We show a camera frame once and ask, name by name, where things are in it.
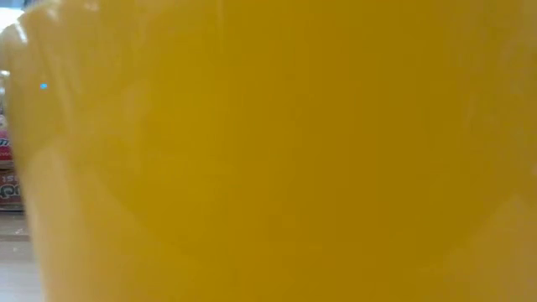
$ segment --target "yellow plastic container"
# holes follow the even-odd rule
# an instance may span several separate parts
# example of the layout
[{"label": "yellow plastic container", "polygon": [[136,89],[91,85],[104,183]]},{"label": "yellow plastic container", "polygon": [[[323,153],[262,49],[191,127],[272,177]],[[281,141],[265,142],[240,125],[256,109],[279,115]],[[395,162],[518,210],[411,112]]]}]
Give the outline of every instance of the yellow plastic container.
[{"label": "yellow plastic container", "polygon": [[535,301],[536,35],[523,0],[36,6],[0,67],[48,301]]}]

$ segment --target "red label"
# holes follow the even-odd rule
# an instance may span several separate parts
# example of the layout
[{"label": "red label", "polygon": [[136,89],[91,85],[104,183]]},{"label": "red label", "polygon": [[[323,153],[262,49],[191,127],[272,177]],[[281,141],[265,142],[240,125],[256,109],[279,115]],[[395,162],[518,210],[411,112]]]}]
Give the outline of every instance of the red label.
[{"label": "red label", "polygon": [[8,131],[0,130],[0,161],[13,160],[9,146]]}]

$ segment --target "yellow cup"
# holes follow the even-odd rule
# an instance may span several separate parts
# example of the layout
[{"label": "yellow cup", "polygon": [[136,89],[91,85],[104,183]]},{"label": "yellow cup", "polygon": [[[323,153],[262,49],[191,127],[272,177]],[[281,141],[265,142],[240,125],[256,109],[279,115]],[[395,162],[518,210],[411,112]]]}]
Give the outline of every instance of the yellow cup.
[{"label": "yellow cup", "polygon": [[2,34],[50,302],[534,301],[537,2],[65,0]]}]

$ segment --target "product packaging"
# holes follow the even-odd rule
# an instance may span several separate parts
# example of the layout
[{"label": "product packaging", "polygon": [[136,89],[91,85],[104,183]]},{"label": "product packaging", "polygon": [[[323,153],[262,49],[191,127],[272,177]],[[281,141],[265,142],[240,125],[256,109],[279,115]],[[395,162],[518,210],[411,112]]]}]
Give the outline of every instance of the product packaging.
[{"label": "product packaging", "polygon": [[22,211],[23,201],[15,171],[0,170],[0,211]]}]

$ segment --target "white surface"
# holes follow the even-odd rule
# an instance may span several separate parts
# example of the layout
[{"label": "white surface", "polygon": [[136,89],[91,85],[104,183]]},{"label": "white surface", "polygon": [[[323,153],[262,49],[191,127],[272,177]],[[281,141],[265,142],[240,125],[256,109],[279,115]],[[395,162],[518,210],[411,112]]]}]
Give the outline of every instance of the white surface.
[{"label": "white surface", "polygon": [[41,302],[39,271],[23,216],[0,214],[0,302]]}]

